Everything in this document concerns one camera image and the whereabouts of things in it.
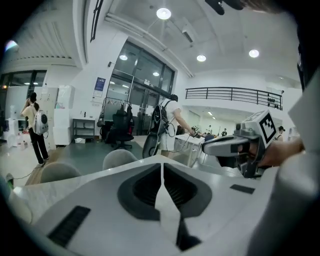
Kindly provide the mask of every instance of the bag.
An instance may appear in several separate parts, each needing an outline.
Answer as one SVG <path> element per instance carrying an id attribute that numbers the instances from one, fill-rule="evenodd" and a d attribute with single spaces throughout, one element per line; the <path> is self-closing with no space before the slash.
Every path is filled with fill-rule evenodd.
<path id="1" fill-rule="evenodd" d="M 280 134 L 278 137 L 274 138 L 274 140 L 277 141 L 280 136 L 282 136 L 282 135 Z"/>
<path id="2" fill-rule="evenodd" d="M 164 106 L 162 106 L 162 103 L 155 106 L 151 117 L 152 122 L 150 132 L 154 132 L 158 135 L 168 132 L 169 121 L 167 118 L 166 107 L 169 102 L 171 102 L 171 100 L 169 100 Z"/>
<path id="3" fill-rule="evenodd" d="M 43 110 L 38 110 L 33 120 L 33 131 L 35 134 L 41 135 L 49 130 L 48 118 Z"/>

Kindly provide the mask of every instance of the office chair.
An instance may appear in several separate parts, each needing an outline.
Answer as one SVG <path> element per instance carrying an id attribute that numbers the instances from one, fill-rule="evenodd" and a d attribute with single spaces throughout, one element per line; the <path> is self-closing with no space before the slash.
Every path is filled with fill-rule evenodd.
<path id="1" fill-rule="evenodd" d="M 80 172 L 72 165 L 52 162 L 43 168 L 40 183 L 62 181 L 79 176 L 81 176 Z"/>
<path id="2" fill-rule="evenodd" d="M 121 114 L 114 114 L 113 119 L 113 130 L 115 141 L 119 141 L 120 144 L 115 148 L 117 149 L 126 149 L 126 147 L 132 149 L 132 145 L 125 144 L 125 142 L 132 141 L 134 137 L 129 134 L 129 125 L 128 125 L 128 116 Z"/>

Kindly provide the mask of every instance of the white backpack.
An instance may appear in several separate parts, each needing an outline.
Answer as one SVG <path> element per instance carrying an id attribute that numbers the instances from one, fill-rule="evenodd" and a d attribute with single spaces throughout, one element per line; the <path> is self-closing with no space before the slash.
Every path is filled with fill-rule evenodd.
<path id="1" fill-rule="evenodd" d="M 33 120 L 33 131 L 35 134 L 41 135 L 49 130 L 48 118 L 43 110 L 38 110 Z"/>

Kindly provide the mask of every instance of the metal railing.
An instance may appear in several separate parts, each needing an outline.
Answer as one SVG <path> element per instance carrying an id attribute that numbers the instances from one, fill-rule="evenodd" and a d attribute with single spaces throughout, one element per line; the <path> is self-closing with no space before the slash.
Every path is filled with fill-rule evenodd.
<path id="1" fill-rule="evenodd" d="M 214 99 L 249 102 L 282 110 L 282 96 L 264 90 L 240 87 L 199 87 L 188 88 L 186 99 Z"/>

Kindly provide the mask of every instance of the ceiling light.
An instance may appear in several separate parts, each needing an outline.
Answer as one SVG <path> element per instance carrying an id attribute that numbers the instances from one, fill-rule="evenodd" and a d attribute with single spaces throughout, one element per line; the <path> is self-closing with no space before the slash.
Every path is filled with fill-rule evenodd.
<path id="1" fill-rule="evenodd" d="M 167 8 L 160 8 L 156 11 L 156 15 L 161 20 L 167 20 L 171 17 L 171 11 L 169 11 Z"/>
<path id="2" fill-rule="evenodd" d="M 199 55 L 198 57 L 196 57 L 196 59 L 198 60 L 198 62 L 204 62 L 206 61 L 207 57 L 204 55 Z"/>
<path id="3" fill-rule="evenodd" d="M 119 56 L 120 60 L 126 61 L 128 57 L 126 55 L 120 55 Z"/>
<path id="4" fill-rule="evenodd" d="M 253 49 L 253 50 L 249 51 L 249 56 L 250 56 L 251 58 L 256 58 L 256 57 L 259 56 L 259 51 Z"/>

